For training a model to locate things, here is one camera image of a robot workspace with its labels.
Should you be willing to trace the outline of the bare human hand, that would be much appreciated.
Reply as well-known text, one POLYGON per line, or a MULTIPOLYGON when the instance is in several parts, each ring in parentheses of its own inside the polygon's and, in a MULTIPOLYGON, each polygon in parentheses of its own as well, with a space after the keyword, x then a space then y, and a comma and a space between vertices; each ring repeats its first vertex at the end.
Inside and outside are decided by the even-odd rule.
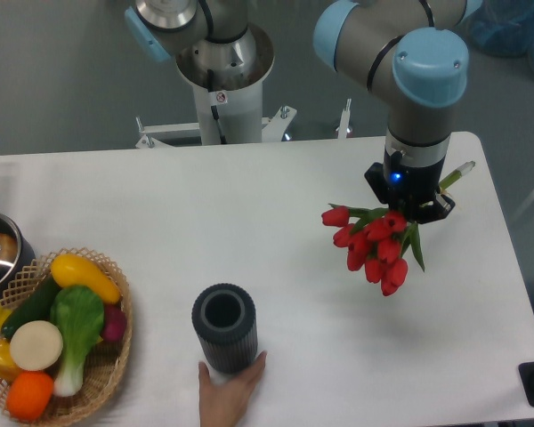
POLYGON ((262 351, 252 365, 223 384, 213 383, 206 363, 199 361, 200 426, 236 426, 239 423, 263 377, 267 355, 267 351, 262 351))

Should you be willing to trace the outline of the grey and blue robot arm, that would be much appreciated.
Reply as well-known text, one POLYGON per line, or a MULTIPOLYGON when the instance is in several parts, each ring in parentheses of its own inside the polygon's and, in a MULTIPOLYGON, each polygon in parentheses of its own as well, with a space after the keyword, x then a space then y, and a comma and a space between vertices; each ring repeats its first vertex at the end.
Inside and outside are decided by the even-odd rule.
MULTIPOLYGON (((446 218, 441 169, 469 53, 453 28, 476 1, 336 1, 312 45, 332 70, 389 108, 384 159, 365 174, 378 200, 413 222, 446 218)), ((244 1, 136 1, 125 22, 153 60, 174 59, 191 85, 206 145, 262 141, 263 80, 274 49, 244 1)))

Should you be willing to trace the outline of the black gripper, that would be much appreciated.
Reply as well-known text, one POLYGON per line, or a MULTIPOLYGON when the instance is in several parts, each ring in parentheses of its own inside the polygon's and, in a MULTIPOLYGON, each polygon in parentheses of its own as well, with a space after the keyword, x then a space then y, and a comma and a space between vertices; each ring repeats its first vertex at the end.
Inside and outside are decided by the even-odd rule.
POLYGON ((384 165, 373 163, 364 178, 381 204, 417 210, 415 222, 419 224, 442 221, 456 206, 451 197, 438 191, 446 154, 446 143, 386 143, 384 165))

